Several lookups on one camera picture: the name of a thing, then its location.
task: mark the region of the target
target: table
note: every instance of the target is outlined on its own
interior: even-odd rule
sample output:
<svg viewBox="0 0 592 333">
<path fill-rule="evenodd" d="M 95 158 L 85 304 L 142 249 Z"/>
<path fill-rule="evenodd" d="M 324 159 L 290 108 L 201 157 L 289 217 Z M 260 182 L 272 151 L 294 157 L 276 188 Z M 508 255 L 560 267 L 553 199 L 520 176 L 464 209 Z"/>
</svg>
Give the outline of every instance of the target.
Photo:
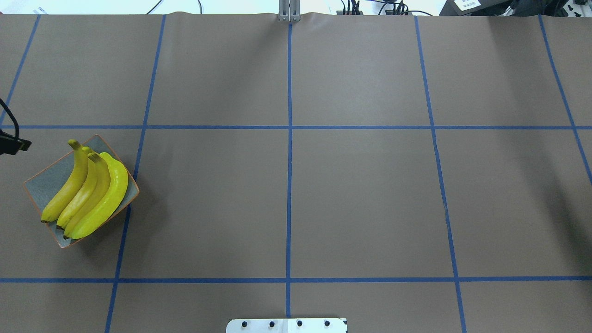
<svg viewBox="0 0 592 333">
<path fill-rule="evenodd" d="M 591 27 L 1 16 L 2 332 L 590 331 Z M 140 195 L 60 249 L 22 182 L 95 133 Z"/>
</svg>

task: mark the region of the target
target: label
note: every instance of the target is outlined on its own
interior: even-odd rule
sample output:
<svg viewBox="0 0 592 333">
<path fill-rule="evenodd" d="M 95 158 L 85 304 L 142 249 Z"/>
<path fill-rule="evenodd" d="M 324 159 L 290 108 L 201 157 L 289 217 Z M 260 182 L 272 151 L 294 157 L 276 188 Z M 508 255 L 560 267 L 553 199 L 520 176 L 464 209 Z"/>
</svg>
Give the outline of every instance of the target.
<svg viewBox="0 0 592 333">
<path fill-rule="evenodd" d="M 481 5 L 479 0 L 454 0 L 454 3 L 461 11 L 466 11 Z"/>
</svg>

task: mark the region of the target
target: grid line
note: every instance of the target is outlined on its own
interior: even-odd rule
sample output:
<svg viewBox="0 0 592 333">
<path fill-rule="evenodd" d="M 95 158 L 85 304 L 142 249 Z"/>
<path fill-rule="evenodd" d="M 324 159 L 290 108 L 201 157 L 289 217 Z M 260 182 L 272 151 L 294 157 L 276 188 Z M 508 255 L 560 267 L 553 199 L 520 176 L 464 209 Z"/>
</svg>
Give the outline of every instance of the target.
<svg viewBox="0 0 592 333">
<path fill-rule="evenodd" d="M 12 125 L 0 125 L 10 129 Z M 20 125 L 21 129 L 431 130 L 430 125 Z M 592 130 L 592 126 L 434 125 L 436 130 Z"/>
<path fill-rule="evenodd" d="M 165 31 L 166 15 L 162 16 L 160 22 L 160 33 L 158 37 L 158 44 L 156 45 L 156 54 L 154 56 L 154 65 L 152 67 L 152 77 L 150 78 L 150 88 L 148 89 L 148 97 L 146 98 L 146 110 L 144 111 L 144 122 L 142 124 L 142 132 L 140 134 L 140 142 L 138 144 L 138 153 L 136 155 L 136 165 L 134 166 L 134 179 L 138 177 L 138 169 L 140 168 L 140 161 L 142 157 L 142 149 L 144 147 L 144 137 L 146 135 L 146 127 L 148 124 L 148 116 L 150 114 L 150 103 L 152 102 L 152 91 L 154 90 L 154 81 L 156 80 L 156 69 L 158 68 L 158 59 L 160 56 L 160 46 L 162 45 L 162 36 Z M 123 223 L 123 231 L 121 233 L 121 242 L 119 253 L 117 255 L 117 266 L 115 267 L 115 278 L 113 281 L 113 288 L 111 290 L 111 300 L 109 302 L 109 310 L 107 313 L 107 320 L 105 322 L 105 333 L 111 330 L 111 319 L 113 317 L 113 310 L 115 308 L 115 299 L 117 297 L 117 287 L 119 285 L 119 276 L 121 273 L 121 262 L 123 261 L 123 252 L 126 248 L 127 229 L 130 224 L 132 205 L 126 211 L 126 219 Z"/>
<path fill-rule="evenodd" d="M 286 203 L 286 318 L 290 318 L 292 277 L 292 24 L 288 24 L 288 186 Z"/>
<path fill-rule="evenodd" d="M 450 258 L 452 263 L 452 272 L 454 274 L 454 285 L 456 289 L 456 302 L 458 304 L 458 313 L 461 322 L 461 331 L 462 333 L 466 333 L 466 323 L 465 323 L 465 311 L 462 305 L 462 294 L 461 294 L 461 284 L 458 281 L 458 268 L 456 266 L 456 254 L 454 251 L 454 240 L 452 239 L 452 227 L 450 224 L 450 214 L 448 213 L 448 201 L 446 200 L 446 188 L 444 187 L 444 177 L 442 175 L 442 164 L 440 163 L 440 152 L 438 151 L 438 144 L 437 144 L 437 137 L 436 137 L 436 126 L 434 123 L 434 115 L 432 112 L 432 100 L 430 98 L 430 89 L 427 84 L 427 73 L 426 73 L 426 65 L 424 62 L 423 57 L 423 48 L 422 48 L 422 35 L 419 29 L 419 21 L 417 16 L 414 17 L 415 21 L 415 32 L 417 35 L 417 48 L 419 49 L 419 61 L 422 66 L 422 77 L 423 77 L 423 88 L 426 93 L 426 104 L 427 104 L 427 114 L 430 119 L 430 127 L 432 131 L 432 143 L 434 146 L 434 155 L 436 158 L 436 168 L 438 171 L 438 180 L 440 182 L 440 194 L 442 196 L 442 204 L 444 205 L 444 216 L 446 220 L 446 229 L 448 233 L 448 247 L 450 250 Z"/>
<path fill-rule="evenodd" d="M 35 19 L 35 24 L 33 24 L 33 29 L 31 30 L 31 34 L 29 35 L 29 40 L 27 41 L 27 46 L 25 46 L 25 51 L 22 53 L 21 62 L 18 64 L 17 72 L 14 74 L 12 85 L 10 86 L 10 90 L 8 91 L 8 96 L 6 97 L 6 105 L 10 105 L 12 94 L 14 93 L 14 89 L 17 87 L 18 78 L 19 76 L 21 76 L 21 70 L 22 67 L 25 65 L 25 60 L 27 58 L 27 54 L 29 53 L 29 48 L 31 47 L 31 43 L 33 42 L 33 37 L 35 36 L 37 27 L 39 26 L 40 19 L 41 15 L 37 15 L 37 18 Z M 2 122 L 4 122 L 5 115 L 6 111 L 2 110 L 2 114 L 0 114 L 0 125 L 2 124 Z"/>
<path fill-rule="evenodd" d="M 283 277 L 251 278 L 119 278 L 118 283 L 162 284 L 226 284 L 226 283 L 285 283 Z M 436 282 L 536 282 L 592 281 L 592 276 L 461 276 L 455 277 L 292 277 L 291 283 L 436 283 Z M 113 283 L 114 278 L 74 277 L 8 277 L 0 283 Z"/>
<path fill-rule="evenodd" d="M 588 180 L 592 184 L 592 172 L 590 172 L 590 166 L 588 165 L 588 160 L 586 159 L 586 154 L 584 153 L 584 147 L 580 141 L 580 135 L 578 134 L 578 129 L 575 126 L 574 117 L 571 114 L 570 105 L 567 103 L 567 97 L 565 96 L 565 91 L 563 90 L 563 85 L 561 84 L 561 80 L 559 79 L 559 73 L 557 72 L 557 68 L 555 67 L 555 62 L 553 61 L 553 55 L 551 54 L 551 47 L 549 47 L 549 40 L 547 39 L 547 32 L 545 30 L 545 24 L 543 23 L 543 16 L 539 14 L 539 24 L 540 24 L 540 31 L 543 34 L 543 40 L 545 41 L 545 48 L 547 49 L 547 56 L 549 56 L 549 63 L 551 64 L 551 69 L 553 70 L 553 75 L 555 75 L 555 81 L 557 82 L 557 87 L 559 88 L 559 93 L 561 94 L 561 100 L 563 100 L 563 105 L 565 106 L 565 111 L 567 112 L 567 117 L 570 119 L 571 128 L 574 132 L 575 142 L 578 145 L 578 149 L 580 150 L 580 155 L 582 156 L 582 161 L 584 162 L 584 167 L 586 168 L 586 173 L 588 174 Z"/>
</svg>

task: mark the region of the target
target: white metal plate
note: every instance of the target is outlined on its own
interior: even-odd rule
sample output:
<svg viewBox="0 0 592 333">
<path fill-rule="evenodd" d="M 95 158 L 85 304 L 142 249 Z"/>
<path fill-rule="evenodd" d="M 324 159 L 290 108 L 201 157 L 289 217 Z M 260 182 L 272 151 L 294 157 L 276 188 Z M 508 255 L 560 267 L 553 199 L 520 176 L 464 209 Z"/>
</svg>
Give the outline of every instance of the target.
<svg viewBox="0 0 592 333">
<path fill-rule="evenodd" d="M 347 333 L 345 318 L 233 319 L 226 333 Z"/>
</svg>

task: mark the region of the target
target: yellow banana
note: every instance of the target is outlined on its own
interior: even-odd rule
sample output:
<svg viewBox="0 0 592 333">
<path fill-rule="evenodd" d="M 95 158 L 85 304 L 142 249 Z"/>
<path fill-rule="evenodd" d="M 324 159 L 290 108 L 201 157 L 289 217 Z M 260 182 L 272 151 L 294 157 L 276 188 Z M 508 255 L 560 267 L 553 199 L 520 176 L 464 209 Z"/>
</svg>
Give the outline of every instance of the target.
<svg viewBox="0 0 592 333">
<path fill-rule="evenodd" d="M 127 191 L 127 169 L 109 153 L 101 153 L 109 166 L 111 183 L 101 201 L 76 225 L 69 237 L 79 239 L 90 235 L 99 228 L 117 209 Z"/>
<path fill-rule="evenodd" d="M 82 146 L 76 140 L 68 140 L 68 145 L 74 149 L 74 169 L 72 169 L 72 173 L 70 173 L 66 183 L 43 209 L 41 213 L 42 222 L 57 220 L 64 208 L 66 208 L 72 198 L 78 193 L 78 190 L 80 190 L 86 179 L 88 158 L 82 150 Z"/>
<path fill-rule="evenodd" d="M 101 201 L 107 190 L 109 189 L 109 184 L 111 183 L 111 177 L 109 176 L 109 167 L 107 166 L 107 162 L 103 160 L 99 154 L 92 152 L 88 154 L 88 158 L 91 160 L 91 164 L 95 165 L 96 170 L 96 187 L 95 190 L 92 192 L 91 196 L 88 200 L 84 203 L 82 208 L 72 216 L 68 224 L 66 225 L 66 229 L 64 230 L 64 235 L 70 237 L 70 234 L 74 230 L 74 227 L 82 220 L 82 218 L 88 214 L 96 204 Z"/>
<path fill-rule="evenodd" d="M 88 156 L 92 152 L 90 147 L 82 147 L 84 153 Z M 96 186 L 96 168 L 93 162 L 88 164 L 88 173 L 86 175 L 86 180 L 82 184 L 82 187 L 76 193 L 72 201 L 64 208 L 60 217 L 57 218 L 57 226 L 60 228 L 65 228 L 68 222 L 72 219 L 74 214 L 84 206 L 84 203 L 90 198 L 92 192 L 95 190 Z"/>
</svg>

